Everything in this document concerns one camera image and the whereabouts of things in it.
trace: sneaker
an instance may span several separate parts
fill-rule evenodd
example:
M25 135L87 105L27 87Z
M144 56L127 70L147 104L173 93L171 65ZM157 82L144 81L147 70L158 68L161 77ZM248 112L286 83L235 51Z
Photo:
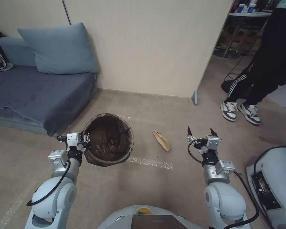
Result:
M236 102L222 102L220 105L221 114L229 121L236 120L235 111L237 110Z
M259 125L261 120L257 115L257 107L256 105L244 105L241 104L238 109L245 116L245 118L254 125Z

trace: electrical cable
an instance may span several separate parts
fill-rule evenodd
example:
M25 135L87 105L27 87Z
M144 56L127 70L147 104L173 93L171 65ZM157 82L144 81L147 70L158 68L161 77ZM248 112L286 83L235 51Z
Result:
M275 146L275 147L271 147L267 150L265 150L261 155L259 155L259 157L256 159L256 161L254 162L254 166L253 166L253 175L255 176L256 175L256 164L258 163L258 161L269 151L269 150L272 150L272 149L277 149L277 148L286 148L286 146ZM255 192L256 192L256 195L258 196L258 187L255 186ZM266 218L266 221L267 223L269 224L269 226L273 228L272 224L271 224L271 220L269 218L269 216L267 215L266 213L266 210L265 210L265 207L263 205L263 203L260 204L260 206L262 207L262 210L263 210L263 215L265 216Z
M36 205L38 203L40 203L41 201L45 200L49 195L51 195L56 189L57 187L60 185L60 183L63 181L64 177L66 176L67 172L69 171L70 169L70 166L71 166L71 162L70 160L67 161L68 163L68 167L66 169L66 171L64 172L64 174L61 176L61 179L58 181L58 183L54 186L54 188L52 188L51 191L49 191L48 194L46 194L44 197L42 197L41 199L35 201L35 202L32 202L32 200L30 200L29 202L26 203L27 206L33 206L33 205Z
M197 162L199 162L199 163L201 163L201 164L211 164L211 163L203 163L203 162L199 161L197 158L195 158L195 157L191 154L191 152L190 152L190 146L191 146L192 143L194 143L194 142L196 142L196 141L198 141L198 139L193 140L193 141L190 142L190 144L189 144L188 147L187 147L188 153L190 154L190 156L191 156L195 161L197 161ZM248 187L246 186L244 180L242 179L242 177L239 175L238 172L234 171L234 173L235 173L235 174L237 175L237 177L240 179L240 181L242 182L242 184L243 184L245 190L247 191L247 193L248 193L248 195L249 195L249 197L250 197L250 199L251 199L251 201L252 201L252 203L253 203L253 205L254 205L254 207L255 207L256 213L255 213L255 215L254 215L253 217L251 217L250 219L247 219L247 220L242 221L242 222L237 222L237 223L233 223L233 224L227 225L226 227L224 227L224 229L229 229L229 228L238 227L238 226L242 226L242 225L251 223L251 222L253 222L254 220L256 220L256 219L258 218L259 214L260 214L260 211L259 211L259 208L258 208L258 203L257 203L256 200L253 198L253 196L251 195L251 193L250 193Z
M256 219L258 218L258 216L259 216L259 214L260 214L260 211L259 211L259 209L258 209L258 203L257 203L256 200L253 198L253 196L251 195L250 190L249 190L248 187L246 186L244 180L242 179L242 177L239 175L238 172L236 172L236 171L233 171L233 172L234 172L234 173L237 175L237 177L241 180L241 182L242 182L242 184L243 184L245 190L247 191L247 193L248 193L248 195L249 195L249 197L250 197L250 199L251 199L251 201L252 201L252 203L253 203L253 205L254 205L254 207L255 207L256 213L255 213L255 215L254 215L253 217L251 217L250 219L247 219L247 220L242 221L242 222L237 222L237 223L233 223L233 224L227 225L227 226L224 227L224 229L229 229L229 228L233 228L233 227L239 227L239 226L242 226L242 225L245 225L245 224L248 224L248 223L252 223L254 220L256 220Z
M225 77L225 79L224 79L223 81L226 81L226 78L227 78L227 77L229 77L229 78L232 79L232 80L235 80L234 78L232 78L232 77L230 76L230 74L232 74L232 75L239 75L239 74L231 73L231 72L232 72L232 71L237 67L237 65L242 61L242 59L244 58L244 56L247 55L247 53L253 48L253 46L255 45L256 41L257 41L257 39L255 40L255 42L251 45L251 47L250 47L246 52L244 52L244 53L241 54L242 57L241 57L240 60L237 62L237 64L232 68L232 70L226 75L226 77Z
M215 165L215 163L206 163L206 162L203 162L203 161L199 161L196 157L194 157L192 154L191 154L191 151L190 151L190 146L191 144L193 144L194 142L197 142L199 139L196 139L196 140L193 140L189 143L188 147L187 147L187 151L188 153L190 154L190 156L197 162L199 162L200 164L203 164L203 165Z

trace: blue sofa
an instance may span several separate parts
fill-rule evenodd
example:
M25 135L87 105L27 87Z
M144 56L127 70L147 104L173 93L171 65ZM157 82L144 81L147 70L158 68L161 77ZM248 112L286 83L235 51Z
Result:
M45 74L22 38L0 38L15 65L0 72L0 125L49 136L60 135L97 90L96 74Z

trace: crumpled paper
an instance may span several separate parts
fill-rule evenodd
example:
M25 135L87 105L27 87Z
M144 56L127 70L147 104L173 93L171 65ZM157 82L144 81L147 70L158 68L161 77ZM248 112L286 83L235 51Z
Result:
M153 134L155 138L157 139L157 141L160 143L160 145L162 145L162 147L168 152L171 147L168 141L165 139L165 137L163 137L162 134L160 134L158 131L155 131L155 130L153 130Z

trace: gray sofa cushion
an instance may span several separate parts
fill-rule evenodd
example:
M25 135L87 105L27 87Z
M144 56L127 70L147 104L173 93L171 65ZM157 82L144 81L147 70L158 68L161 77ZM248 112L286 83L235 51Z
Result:
M92 73L50 75L36 67L16 66L0 72L0 109L6 110L0 115L6 118L15 112L42 125L52 136L73 121L96 88Z
M49 29L17 30L33 50L38 71L49 74L99 71L91 41L83 23Z
M15 65L36 66L34 53L22 38L2 37L0 46L8 62Z

